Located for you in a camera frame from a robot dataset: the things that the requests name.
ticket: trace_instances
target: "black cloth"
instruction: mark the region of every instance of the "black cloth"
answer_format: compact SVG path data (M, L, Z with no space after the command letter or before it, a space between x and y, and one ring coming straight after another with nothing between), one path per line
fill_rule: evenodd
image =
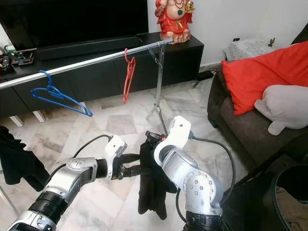
M15 140L6 127L0 126L0 159L5 182L18 184L23 177L39 192L44 188L49 173L33 152L24 150L26 145L20 141Z
M140 146L140 166L150 168L152 173L140 175L138 212L143 214L149 209L164 220L167 218L166 192L176 193L177 188L155 162L153 155L154 150L150 142L146 141Z

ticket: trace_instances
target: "sofa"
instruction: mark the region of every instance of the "sofa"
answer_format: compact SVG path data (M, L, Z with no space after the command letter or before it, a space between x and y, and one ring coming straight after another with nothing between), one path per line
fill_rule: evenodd
M308 40L308 24L293 43ZM308 162L308 127L285 128L280 135L269 134L271 121L256 109L235 116L231 94L218 67L210 90L207 116L220 129L248 170L271 166L279 171L296 162Z

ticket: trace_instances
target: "white cloth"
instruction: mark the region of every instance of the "white cloth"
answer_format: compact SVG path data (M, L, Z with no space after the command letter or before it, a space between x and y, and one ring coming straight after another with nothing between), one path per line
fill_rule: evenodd
M232 42L228 47L223 49L223 51L226 53L228 61L233 61L245 58L253 58L259 55L270 53L277 49L278 47L275 47L274 45L269 47L268 42L252 38Z

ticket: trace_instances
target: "red figurine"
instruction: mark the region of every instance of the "red figurine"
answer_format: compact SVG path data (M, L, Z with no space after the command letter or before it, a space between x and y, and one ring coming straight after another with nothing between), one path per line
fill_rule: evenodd
M193 2L189 0L156 0L155 15L162 33L161 40L172 39L174 44L186 42L191 33L187 23L192 23Z

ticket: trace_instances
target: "gold ornament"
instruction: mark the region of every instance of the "gold ornament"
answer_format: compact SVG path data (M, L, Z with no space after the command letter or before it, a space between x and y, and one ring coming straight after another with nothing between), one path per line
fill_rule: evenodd
M193 13L193 11L194 11L193 1L188 1L185 4L185 11L186 11L186 13Z

